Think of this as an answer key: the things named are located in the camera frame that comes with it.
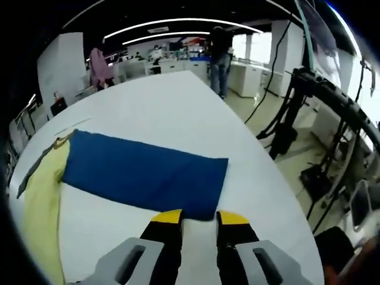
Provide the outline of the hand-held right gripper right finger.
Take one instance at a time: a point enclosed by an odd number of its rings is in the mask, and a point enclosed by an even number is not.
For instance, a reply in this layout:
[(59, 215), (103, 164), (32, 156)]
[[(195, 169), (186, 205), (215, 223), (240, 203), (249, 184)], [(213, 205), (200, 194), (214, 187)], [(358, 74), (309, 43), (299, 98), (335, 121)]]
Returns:
[(259, 240), (249, 220), (220, 210), (217, 267), (222, 284), (299, 284), (300, 265), (269, 240)]

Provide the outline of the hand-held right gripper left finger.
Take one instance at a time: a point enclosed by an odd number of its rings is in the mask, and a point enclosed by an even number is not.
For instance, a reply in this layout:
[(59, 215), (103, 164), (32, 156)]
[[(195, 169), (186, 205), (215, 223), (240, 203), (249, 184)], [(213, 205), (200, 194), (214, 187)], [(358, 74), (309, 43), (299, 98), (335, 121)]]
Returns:
[(141, 236), (103, 255), (80, 284), (175, 284), (181, 266), (183, 211), (154, 216)]

